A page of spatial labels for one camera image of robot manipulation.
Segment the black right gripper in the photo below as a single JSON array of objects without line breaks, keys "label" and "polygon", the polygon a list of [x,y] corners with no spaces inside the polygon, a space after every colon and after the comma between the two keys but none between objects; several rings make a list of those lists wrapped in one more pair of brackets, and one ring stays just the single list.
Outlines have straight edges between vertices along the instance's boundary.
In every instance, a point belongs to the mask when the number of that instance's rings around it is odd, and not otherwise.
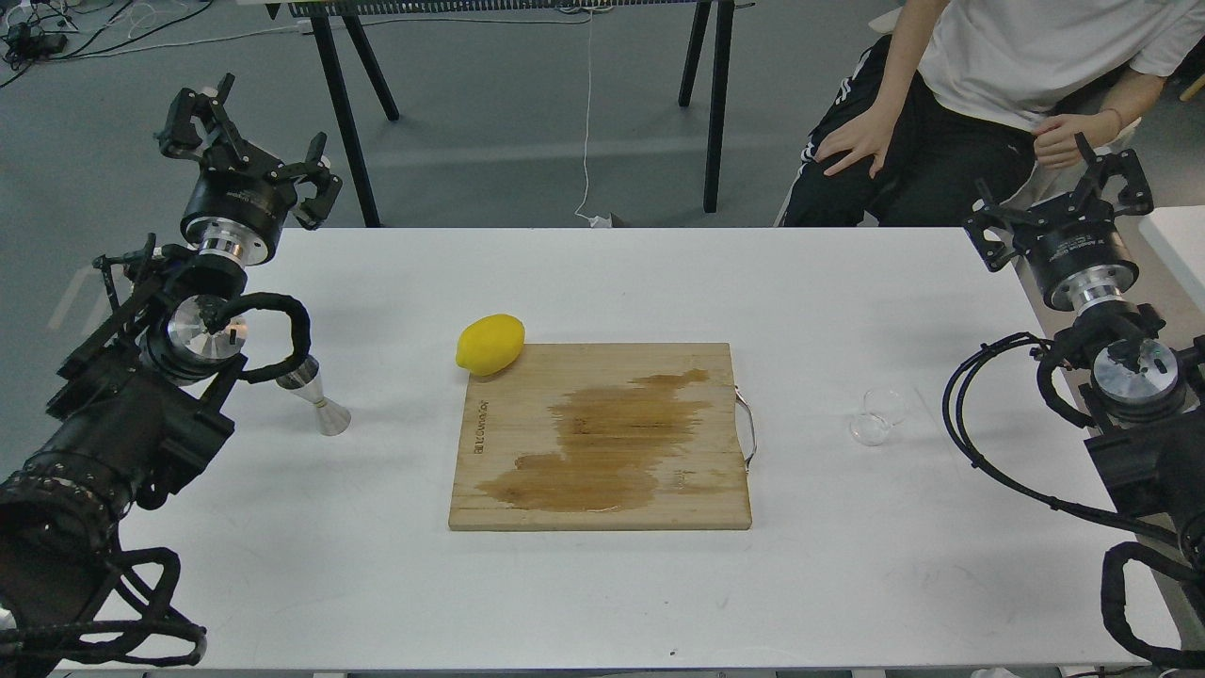
[{"label": "black right gripper", "polygon": [[[1021,255],[1044,303],[1056,312],[1078,314],[1088,306],[1119,300],[1138,281],[1139,266],[1119,238],[1115,219],[1141,218],[1156,206],[1136,151],[1101,155],[1084,132],[1072,140],[1084,160],[1084,175],[1068,197],[1071,220],[1046,224],[1046,216],[995,202],[987,182],[975,179],[978,202],[962,219],[962,228],[989,273],[999,273]],[[1105,196],[1110,179],[1122,181],[1113,202]],[[1011,244],[1017,232],[1018,250]]]}]

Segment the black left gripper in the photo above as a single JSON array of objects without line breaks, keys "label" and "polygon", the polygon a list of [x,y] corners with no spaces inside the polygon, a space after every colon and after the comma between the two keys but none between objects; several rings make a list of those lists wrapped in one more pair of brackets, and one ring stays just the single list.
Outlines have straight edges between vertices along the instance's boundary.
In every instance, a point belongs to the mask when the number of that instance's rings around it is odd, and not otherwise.
[{"label": "black left gripper", "polygon": [[306,231],[327,223],[343,179],[329,167],[327,132],[315,134],[300,163],[271,169],[271,182],[236,171],[247,167],[247,142],[225,110],[233,83],[224,73],[212,92],[181,89],[155,141],[161,155],[202,169],[181,220],[186,243],[258,266],[276,257],[288,212]]}]

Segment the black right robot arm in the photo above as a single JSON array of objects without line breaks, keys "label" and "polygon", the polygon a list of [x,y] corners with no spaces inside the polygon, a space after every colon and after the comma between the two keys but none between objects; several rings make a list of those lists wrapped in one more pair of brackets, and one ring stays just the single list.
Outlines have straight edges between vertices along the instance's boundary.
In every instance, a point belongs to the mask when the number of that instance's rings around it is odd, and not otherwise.
[{"label": "black right robot arm", "polygon": [[[1099,153],[1084,135],[1075,142],[1084,175],[1071,191],[1029,207],[998,204],[983,182],[982,204],[964,231],[984,266],[1027,263],[1044,303],[1072,312],[1070,328],[1051,340],[1011,334],[981,344],[956,369],[941,409],[950,438],[991,479],[1097,525],[1123,529],[1133,541],[1103,555],[1103,627],[1115,643],[1164,670],[1201,670],[1203,652],[1152,645],[1133,633],[1125,615],[1125,566],[1139,562],[1178,584],[1203,615],[1204,412],[1203,340],[1172,348],[1160,340],[1164,319],[1124,295],[1139,278],[1116,226],[1118,216],[1153,210],[1150,184],[1133,151]],[[1036,360],[1038,394],[1075,428],[1097,430],[1087,449],[1112,509],[1038,493],[994,467],[977,450],[964,421],[964,400],[995,356],[1025,347]]]}]

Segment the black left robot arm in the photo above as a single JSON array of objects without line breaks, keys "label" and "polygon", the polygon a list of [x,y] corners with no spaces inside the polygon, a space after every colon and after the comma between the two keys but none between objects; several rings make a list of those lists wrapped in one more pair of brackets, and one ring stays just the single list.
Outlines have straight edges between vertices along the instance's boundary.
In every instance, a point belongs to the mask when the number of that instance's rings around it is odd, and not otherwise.
[{"label": "black left robot arm", "polygon": [[2,482],[2,674],[47,677],[61,661],[137,664],[152,637],[188,652],[146,658],[192,666],[205,627],[172,605],[180,558],[127,550],[118,525],[158,509],[207,468],[233,437],[223,405],[237,382],[275,382],[313,405],[321,434],[343,434],[349,411],[324,394],[301,301],[246,289],[271,261],[287,216],[327,220],[343,188],[327,135],[298,163],[243,138],[225,104],[235,77],[181,89],[155,135],[161,155],[200,169],[181,220],[184,244],[96,257],[112,313],[59,369],[48,405],[60,426]]}]

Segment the person's left hand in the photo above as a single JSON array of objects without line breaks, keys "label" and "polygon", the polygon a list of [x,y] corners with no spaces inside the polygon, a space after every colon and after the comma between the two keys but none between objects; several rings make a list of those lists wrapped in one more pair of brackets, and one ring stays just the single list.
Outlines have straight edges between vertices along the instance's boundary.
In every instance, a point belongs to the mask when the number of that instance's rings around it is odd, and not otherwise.
[{"label": "person's left hand", "polygon": [[1070,169],[1082,159],[1076,138],[1093,149],[1118,137],[1125,124],[1119,112],[1106,108],[1093,114],[1062,113],[1042,120],[1033,130],[1036,163],[1044,169]]}]

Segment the person's right hand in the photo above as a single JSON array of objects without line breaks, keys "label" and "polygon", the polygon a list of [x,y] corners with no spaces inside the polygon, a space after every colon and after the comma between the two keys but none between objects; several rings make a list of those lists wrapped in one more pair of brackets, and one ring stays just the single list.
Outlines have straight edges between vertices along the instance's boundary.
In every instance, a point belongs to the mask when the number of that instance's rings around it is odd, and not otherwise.
[{"label": "person's right hand", "polygon": [[862,160],[870,160],[868,177],[876,179],[890,153],[892,135],[899,116],[899,108],[872,104],[834,132],[827,134],[815,155],[817,164],[825,163],[823,176],[834,177],[856,167]]}]

